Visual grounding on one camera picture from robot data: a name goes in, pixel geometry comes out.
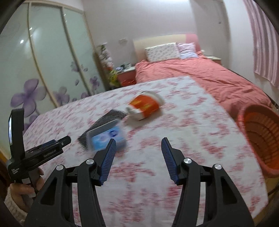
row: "sliding wardrobe door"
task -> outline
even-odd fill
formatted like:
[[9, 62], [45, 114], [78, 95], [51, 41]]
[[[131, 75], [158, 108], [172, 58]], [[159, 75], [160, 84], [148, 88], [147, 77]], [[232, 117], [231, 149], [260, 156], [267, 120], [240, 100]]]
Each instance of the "sliding wardrobe door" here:
[[61, 10], [59, 7], [34, 3], [29, 15], [39, 67], [60, 106], [91, 95], [77, 73]]
[[0, 146], [7, 156], [11, 110], [25, 109], [27, 129], [39, 114], [55, 108], [35, 66], [28, 37], [27, 10], [28, 4], [22, 4], [0, 34]]
[[91, 92], [93, 94], [104, 92], [105, 88], [102, 79], [93, 60], [93, 48], [86, 30], [83, 15], [64, 9], [64, 17], [73, 48], [81, 64], [81, 70], [85, 79], [90, 85]]

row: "handheld controller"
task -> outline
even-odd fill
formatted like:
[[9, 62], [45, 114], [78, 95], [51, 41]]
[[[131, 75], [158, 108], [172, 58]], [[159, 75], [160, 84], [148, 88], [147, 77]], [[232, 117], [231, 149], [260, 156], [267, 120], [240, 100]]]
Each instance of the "handheld controller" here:
[[[6, 163], [9, 176], [12, 181], [28, 184], [35, 189], [35, 193], [29, 195], [36, 197], [36, 182], [39, 179], [38, 167], [54, 157], [63, 153], [62, 148], [71, 143], [71, 138], [65, 136], [60, 140], [51, 140], [27, 151], [23, 144], [24, 109], [12, 110], [8, 122], [9, 143], [11, 159]], [[33, 200], [24, 198], [30, 207]]]

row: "hand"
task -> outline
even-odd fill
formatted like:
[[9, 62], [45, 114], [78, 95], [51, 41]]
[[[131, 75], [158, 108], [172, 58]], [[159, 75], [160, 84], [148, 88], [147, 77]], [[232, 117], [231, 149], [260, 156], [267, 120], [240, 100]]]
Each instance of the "hand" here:
[[[39, 168], [39, 174], [41, 176], [44, 175], [44, 172], [40, 168]], [[38, 181], [36, 182], [36, 188], [38, 191], [41, 190], [41, 188], [43, 187], [43, 185], [45, 183], [41, 176], [38, 179]], [[29, 194], [34, 193], [34, 188], [29, 185], [25, 185], [25, 184], [12, 183], [12, 184], [10, 184], [10, 190], [11, 190], [12, 199], [14, 200], [16, 205], [18, 205], [18, 207], [20, 209], [22, 209], [23, 211], [28, 212], [29, 207], [23, 201], [21, 195], [29, 195]]]

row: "white wall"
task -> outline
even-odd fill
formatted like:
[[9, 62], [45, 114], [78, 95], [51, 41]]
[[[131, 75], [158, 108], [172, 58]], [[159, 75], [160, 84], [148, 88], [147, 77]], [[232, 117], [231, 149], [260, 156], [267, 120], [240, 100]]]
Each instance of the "white wall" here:
[[206, 55], [222, 59], [229, 67], [229, 25], [226, 8], [222, 1], [190, 0], [201, 48]]
[[[83, 0], [95, 45], [108, 43], [115, 66], [136, 63], [133, 39], [196, 33], [188, 0]], [[127, 38], [121, 45], [118, 40]]]
[[58, 2], [83, 10], [82, 0], [46, 0], [46, 1]]
[[223, 1], [227, 9], [231, 34], [229, 69], [244, 76], [277, 101], [279, 90], [268, 80], [254, 73], [253, 34], [243, 0]]

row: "sleeve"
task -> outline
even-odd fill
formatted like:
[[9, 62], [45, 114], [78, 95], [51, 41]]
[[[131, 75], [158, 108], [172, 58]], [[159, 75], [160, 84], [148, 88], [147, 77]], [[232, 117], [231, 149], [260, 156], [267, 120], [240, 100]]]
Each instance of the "sleeve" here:
[[7, 196], [5, 198], [5, 204], [6, 204], [7, 208], [9, 209], [9, 211], [11, 212], [11, 214], [15, 217], [15, 219], [21, 225], [23, 225], [24, 221], [25, 221], [25, 218], [27, 216], [27, 213], [24, 212], [22, 209], [20, 209], [16, 205], [14, 200], [12, 199], [10, 187], [8, 188], [8, 193], [7, 193]]

